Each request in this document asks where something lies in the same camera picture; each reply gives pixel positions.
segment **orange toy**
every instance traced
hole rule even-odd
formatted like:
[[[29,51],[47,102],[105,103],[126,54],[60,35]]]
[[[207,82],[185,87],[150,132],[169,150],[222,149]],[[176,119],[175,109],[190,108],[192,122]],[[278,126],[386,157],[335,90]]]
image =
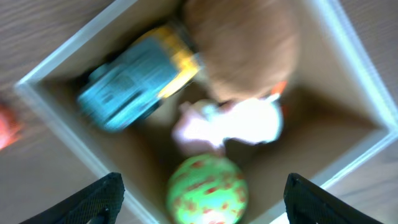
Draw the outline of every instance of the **orange toy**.
[[[272,95],[274,95],[274,94],[281,95],[282,92],[285,90],[286,84],[287,84],[287,81],[279,82],[278,84],[276,84],[276,86],[273,87],[273,89],[271,90],[271,94]]]
[[[0,150],[16,142],[20,130],[21,126],[16,121],[14,113],[0,105]]]

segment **wooden floor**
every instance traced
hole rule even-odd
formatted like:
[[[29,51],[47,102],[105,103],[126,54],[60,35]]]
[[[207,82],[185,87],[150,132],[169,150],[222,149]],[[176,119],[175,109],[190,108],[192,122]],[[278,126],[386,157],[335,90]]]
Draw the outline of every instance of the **wooden floor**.
[[[18,223],[96,180],[21,102],[13,85],[112,0],[0,0],[0,99],[24,123],[23,139],[0,151],[0,223]],[[398,99],[398,4],[342,0],[391,93]],[[372,18],[392,24],[381,26]],[[385,223],[398,223],[398,143],[330,192]],[[137,223],[119,217],[118,223]]]

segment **green ball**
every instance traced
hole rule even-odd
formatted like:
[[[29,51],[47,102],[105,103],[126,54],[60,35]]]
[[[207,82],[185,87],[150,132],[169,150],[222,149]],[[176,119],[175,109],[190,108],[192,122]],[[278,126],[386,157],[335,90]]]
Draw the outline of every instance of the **green ball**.
[[[167,209],[176,223],[233,224],[248,204],[242,172],[229,159],[212,154],[184,161],[168,188]]]

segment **cardboard box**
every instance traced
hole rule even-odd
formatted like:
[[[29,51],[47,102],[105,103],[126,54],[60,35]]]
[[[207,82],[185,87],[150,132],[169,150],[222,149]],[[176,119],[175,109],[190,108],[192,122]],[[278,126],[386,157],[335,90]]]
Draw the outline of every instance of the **cardboard box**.
[[[289,112],[277,142],[228,143],[249,184],[242,223],[269,223],[284,213],[287,175],[323,188],[337,183],[397,138],[396,107],[337,1],[292,1],[302,30],[298,69],[282,101]],[[80,114],[80,76],[171,15],[178,0],[116,0],[27,74],[16,89],[98,176],[120,172],[124,205],[144,223],[170,223],[166,181],[182,161],[170,138],[183,100],[204,92],[190,85],[145,122],[105,133]]]

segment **green patterned ball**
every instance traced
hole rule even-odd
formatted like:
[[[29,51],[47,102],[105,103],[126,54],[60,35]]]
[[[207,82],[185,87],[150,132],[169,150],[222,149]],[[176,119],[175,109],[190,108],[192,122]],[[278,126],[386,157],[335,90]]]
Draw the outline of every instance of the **green patterned ball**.
[[[248,203],[242,172],[225,157],[187,159],[169,180],[167,208],[178,224],[232,224]]]

